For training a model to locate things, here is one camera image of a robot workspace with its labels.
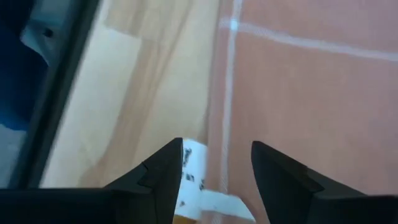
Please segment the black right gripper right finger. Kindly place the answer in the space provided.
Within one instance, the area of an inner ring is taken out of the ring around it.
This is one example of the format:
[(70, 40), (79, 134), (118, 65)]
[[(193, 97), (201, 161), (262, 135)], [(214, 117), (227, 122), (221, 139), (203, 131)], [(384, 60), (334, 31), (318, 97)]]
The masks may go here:
[(251, 162), (271, 224), (398, 224), (398, 195), (366, 195), (260, 141)]

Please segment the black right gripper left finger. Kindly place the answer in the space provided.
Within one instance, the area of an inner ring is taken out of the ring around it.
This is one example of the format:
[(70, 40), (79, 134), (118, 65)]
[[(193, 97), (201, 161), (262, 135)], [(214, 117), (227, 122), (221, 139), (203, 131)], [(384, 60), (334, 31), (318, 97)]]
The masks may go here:
[(172, 224), (182, 179), (175, 138), (101, 188), (0, 190), (0, 224)]

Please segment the mustard yellow towel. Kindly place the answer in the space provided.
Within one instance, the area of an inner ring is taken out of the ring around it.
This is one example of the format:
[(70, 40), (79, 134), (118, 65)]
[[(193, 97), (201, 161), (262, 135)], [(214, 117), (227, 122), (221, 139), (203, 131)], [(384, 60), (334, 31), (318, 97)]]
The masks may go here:
[(197, 224), (198, 222), (196, 220), (193, 220), (191, 218), (183, 217), (180, 215), (174, 215), (174, 219), (172, 224)]

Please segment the terracotta pink towel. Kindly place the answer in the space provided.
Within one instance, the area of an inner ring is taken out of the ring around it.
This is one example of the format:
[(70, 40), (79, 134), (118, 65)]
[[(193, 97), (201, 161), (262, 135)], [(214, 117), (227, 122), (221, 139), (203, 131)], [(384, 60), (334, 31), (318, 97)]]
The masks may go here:
[(205, 188), (271, 224), (260, 141), (366, 195), (398, 195), (398, 0), (220, 0)]

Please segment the white paper tag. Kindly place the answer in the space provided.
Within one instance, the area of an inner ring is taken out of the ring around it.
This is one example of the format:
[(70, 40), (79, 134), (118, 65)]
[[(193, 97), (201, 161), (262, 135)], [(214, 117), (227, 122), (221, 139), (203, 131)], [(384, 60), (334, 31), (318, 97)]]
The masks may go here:
[(197, 224), (256, 224), (237, 196), (205, 188), (207, 147), (192, 139), (183, 140), (182, 179), (175, 214)]

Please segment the grey metal plate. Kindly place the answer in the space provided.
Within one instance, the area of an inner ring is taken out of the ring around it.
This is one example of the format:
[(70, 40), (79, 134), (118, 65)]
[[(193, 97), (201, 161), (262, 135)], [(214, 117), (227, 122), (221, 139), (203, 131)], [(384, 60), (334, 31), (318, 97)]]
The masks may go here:
[(47, 64), (57, 60), (74, 18), (75, 0), (34, 0), (21, 40)]

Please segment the black aluminium table frame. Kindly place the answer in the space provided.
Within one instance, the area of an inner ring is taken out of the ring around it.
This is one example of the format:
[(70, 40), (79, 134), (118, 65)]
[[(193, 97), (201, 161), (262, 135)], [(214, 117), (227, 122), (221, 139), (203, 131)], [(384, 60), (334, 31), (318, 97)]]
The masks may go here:
[(36, 189), (40, 185), (100, 3), (101, 0), (72, 1), (70, 17), (64, 25), (66, 36), (57, 45), (58, 54), (40, 92), (33, 121), (7, 185), (9, 189)]

